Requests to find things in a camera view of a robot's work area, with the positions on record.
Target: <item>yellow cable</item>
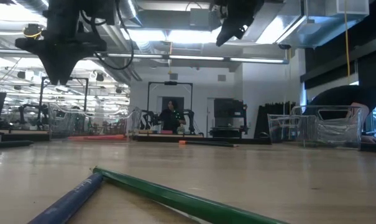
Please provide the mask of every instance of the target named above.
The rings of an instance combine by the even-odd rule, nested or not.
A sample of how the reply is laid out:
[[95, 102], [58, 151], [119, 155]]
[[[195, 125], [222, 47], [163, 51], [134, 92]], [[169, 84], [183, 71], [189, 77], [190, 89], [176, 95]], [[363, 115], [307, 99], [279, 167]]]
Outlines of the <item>yellow cable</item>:
[[[170, 55], [172, 54], [172, 52], [173, 52], [173, 42], [170, 42]], [[171, 73], [173, 73], [172, 71], [171, 71], [171, 63], [172, 63], [172, 61], [171, 61], [171, 59], [168, 59], [168, 61], [170, 62], [169, 64], [168, 64], [168, 66], [169, 66], [169, 71], [168, 71], [168, 74], [169, 75], [171, 75]]]
[[346, 45], [346, 53], [347, 53], [347, 72], [348, 72], [348, 85], [351, 84], [351, 60], [349, 59], [349, 38], [348, 38], [348, 19], [347, 19], [347, 0], [345, 0], [345, 9], [344, 9], [344, 17], [345, 17], [345, 45]]
[[37, 34], [33, 34], [33, 35], [26, 35], [26, 34], [24, 34], [24, 36], [25, 36], [25, 37], [31, 37], [31, 38], [36, 39], [36, 37], [38, 37], [39, 35], [41, 35], [41, 32], [42, 32], [42, 31], [40, 31], [40, 32], [37, 33]]

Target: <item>person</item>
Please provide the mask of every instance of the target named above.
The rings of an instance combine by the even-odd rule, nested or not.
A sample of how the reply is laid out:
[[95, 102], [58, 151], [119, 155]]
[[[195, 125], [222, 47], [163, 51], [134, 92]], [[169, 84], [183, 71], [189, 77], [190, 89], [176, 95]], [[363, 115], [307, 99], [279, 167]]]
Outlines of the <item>person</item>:
[[[316, 96], [309, 104], [313, 106], [358, 106], [363, 110], [362, 125], [366, 117], [376, 107], [376, 88], [363, 87], [358, 85], [345, 85], [326, 90]], [[346, 112], [328, 112], [322, 115], [323, 119], [339, 119], [345, 118]], [[373, 136], [362, 136], [362, 142], [376, 143], [376, 138]]]
[[163, 121], [163, 130], [173, 131], [175, 134], [181, 124], [186, 124], [185, 117], [179, 112], [178, 103], [175, 100], [168, 102], [168, 108], [163, 110], [159, 117]]

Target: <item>white wall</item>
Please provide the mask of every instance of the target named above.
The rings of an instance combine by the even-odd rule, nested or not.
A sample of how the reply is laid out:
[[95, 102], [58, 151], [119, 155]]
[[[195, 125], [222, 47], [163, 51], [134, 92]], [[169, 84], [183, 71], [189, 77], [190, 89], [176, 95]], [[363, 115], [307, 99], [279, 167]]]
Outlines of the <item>white wall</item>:
[[247, 104], [249, 134], [254, 137], [258, 108], [266, 103], [294, 101], [300, 104], [300, 76], [305, 73], [305, 51], [297, 50], [289, 65], [243, 64], [243, 100]]
[[340, 79], [337, 79], [337, 80], [334, 80], [332, 82], [329, 82], [329, 83], [325, 83], [323, 85], [320, 85], [320, 86], [316, 86], [314, 88], [310, 88], [308, 90], [306, 90], [306, 95], [308, 97], [308, 100], [312, 100], [315, 96], [319, 95], [320, 93], [326, 91], [326, 90], [329, 90], [331, 88], [334, 88], [334, 87], [339, 87], [339, 86], [343, 86], [343, 85], [350, 85], [351, 83], [354, 83], [354, 82], [357, 82], [359, 81], [359, 76], [358, 74], [353, 74], [349, 77], [344, 77], [344, 78], [340, 78]]
[[243, 100], [243, 66], [240, 64], [235, 71], [234, 98], [237, 100]]
[[[169, 81], [168, 68], [136, 68], [142, 77], [142, 82], [131, 83], [131, 105], [147, 108], [148, 82]], [[178, 73], [178, 82], [193, 83], [193, 111], [199, 130], [206, 132], [207, 126], [207, 99], [208, 98], [233, 98], [234, 73], [229, 73], [227, 68], [201, 68], [197, 70], [190, 67], [172, 68], [173, 73]], [[226, 75], [226, 82], [218, 82], [218, 75]], [[157, 101], [161, 96], [185, 97], [185, 108], [190, 107], [190, 93], [183, 86], [158, 85], [150, 92], [149, 110], [157, 111]]]

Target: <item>orange object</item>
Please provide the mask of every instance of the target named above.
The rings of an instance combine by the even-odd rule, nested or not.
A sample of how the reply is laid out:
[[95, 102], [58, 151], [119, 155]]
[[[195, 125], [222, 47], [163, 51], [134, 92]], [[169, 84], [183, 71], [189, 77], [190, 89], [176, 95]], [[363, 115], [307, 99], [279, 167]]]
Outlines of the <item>orange object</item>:
[[99, 141], [99, 140], [108, 140], [108, 141], [120, 141], [124, 140], [125, 136], [123, 134], [117, 135], [101, 135], [101, 136], [71, 136], [68, 139], [71, 141]]
[[123, 140], [123, 134], [117, 134], [113, 136], [86, 136], [84, 140]]

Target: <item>black pole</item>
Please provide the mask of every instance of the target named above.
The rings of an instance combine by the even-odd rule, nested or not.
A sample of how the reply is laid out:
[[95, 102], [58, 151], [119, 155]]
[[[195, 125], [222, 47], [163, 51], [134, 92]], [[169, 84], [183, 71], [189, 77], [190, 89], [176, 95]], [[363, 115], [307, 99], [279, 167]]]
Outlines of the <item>black pole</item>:
[[238, 145], [223, 143], [223, 142], [207, 142], [207, 141], [180, 141], [180, 144], [196, 144], [202, 146], [222, 146], [222, 147], [237, 147]]
[[191, 89], [191, 91], [190, 91], [190, 110], [193, 111], [193, 107], [192, 107], [192, 105], [193, 105], [193, 83], [190, 83], [190, 89]]
[[46, 80], [46, 79], [47, 79], [47, 77], [41, 77], [39, 112], [38, 112], [38, 115], [37, 115], [37, 121], [40, 121], [40, 119], [41, 119], [41, 106], [43, 104], [44, 80]]
[[148, 82], [148, 101], [147, 101], [147, 106], [146, 106], [146, 110], [149, 111], [149, 97], [150, 97], [150, 85], [152, 84], [153, 82]]
[[32, 141], [6, 141], [0, 142], [0, 148], [29, 146], [33, 143]]
[[84, 93], [84, 112], [87, 111], [87, 95], [88, 95], [88, 78], [84, 78], [86, 80], [86, 91]]

